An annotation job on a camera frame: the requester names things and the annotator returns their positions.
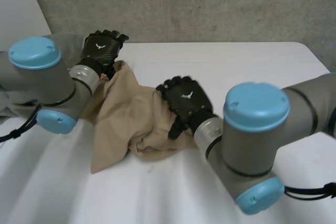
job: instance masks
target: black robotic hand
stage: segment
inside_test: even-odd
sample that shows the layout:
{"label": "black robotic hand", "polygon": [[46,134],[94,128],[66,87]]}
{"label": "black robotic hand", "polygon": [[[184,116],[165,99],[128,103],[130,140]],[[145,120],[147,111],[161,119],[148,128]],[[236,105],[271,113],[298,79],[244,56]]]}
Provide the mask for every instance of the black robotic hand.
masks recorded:
{"label": "black robotic hand", "polygon": [[197,81],[188,76],[183,78],[176,76],[166,80],[157,86],[156,90],[168,102],[170,110],[176,114],[176,120],[168,133],[170,139],[177,139],[189,127],[194,134],[200,124],[215,117],[204,90]]}
{"label": "black robotic hand", "polygon": [[81,58],[96,72],[104,73],[111,79],[115,73],[114,61],[128,39],[128,36],[120,35],[118,31],[97,30],[85,39]]}

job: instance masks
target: concrete wall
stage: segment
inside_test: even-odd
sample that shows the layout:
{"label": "concrete wall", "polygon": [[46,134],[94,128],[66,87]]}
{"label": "concrete wall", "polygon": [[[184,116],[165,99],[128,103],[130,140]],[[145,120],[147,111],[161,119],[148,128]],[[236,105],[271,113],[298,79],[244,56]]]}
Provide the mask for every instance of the concrete wall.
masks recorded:
{"label": "concrete wall", "polygon": [[131,42],[297,41],[336,70],[336,0],[38,0],[53,33]]}

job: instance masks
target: crumpled cloth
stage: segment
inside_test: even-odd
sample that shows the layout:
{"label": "crumpled cloth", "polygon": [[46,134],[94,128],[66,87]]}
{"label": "crumpled cloth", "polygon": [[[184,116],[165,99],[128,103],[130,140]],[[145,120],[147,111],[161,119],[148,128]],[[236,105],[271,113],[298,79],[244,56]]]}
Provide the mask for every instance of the crumpled cloth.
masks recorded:
{"label": "crumpled cloth", "polygon": [[82,115],[95,126],[91,173],[121,161],[128,150],[154,161],[196,148],[190,130],[168,138],[176,116],[154,88],[139,85],[124,61],[114,67],[117,73],[98,86]]}

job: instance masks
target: gray fabric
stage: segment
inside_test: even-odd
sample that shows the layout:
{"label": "gray fabric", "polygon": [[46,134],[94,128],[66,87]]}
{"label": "gray fabric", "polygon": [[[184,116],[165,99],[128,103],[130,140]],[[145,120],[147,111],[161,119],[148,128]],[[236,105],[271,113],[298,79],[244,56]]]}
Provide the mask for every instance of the gray fabric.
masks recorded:
{"label": "gray fabric", "polygon": [[[53,34],[45,37],[55,42],[68,68],[79,62],[84,35]],[[28,102],[32,102],[33,105],[23,105]],[[36,105],[37,101],[32,91],[0,92],[0,124],[9,117],[28,117]]]}

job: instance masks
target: white logo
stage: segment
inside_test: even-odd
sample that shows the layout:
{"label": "white logo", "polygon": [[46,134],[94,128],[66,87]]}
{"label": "white logo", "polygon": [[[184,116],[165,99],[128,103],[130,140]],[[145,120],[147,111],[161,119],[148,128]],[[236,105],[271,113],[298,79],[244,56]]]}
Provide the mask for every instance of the white logo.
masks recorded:
{"label": "white logo", "polygon": [[99,46],[98,44],[96,44],[96,47],[98,47],[98,49],[100,49],[100,48],[103,48],[103,47],[105,47],[106,45],[104,45],[104,46]]}
{"label": "white logo", "polygon": [[191,93],[190,94],[188,94],[188,95],[181,95],[181,97],[182,98],[188,98],[188,99],[190,99],[191,98],[191,96],[193,95],[193,91],[191,91]]}

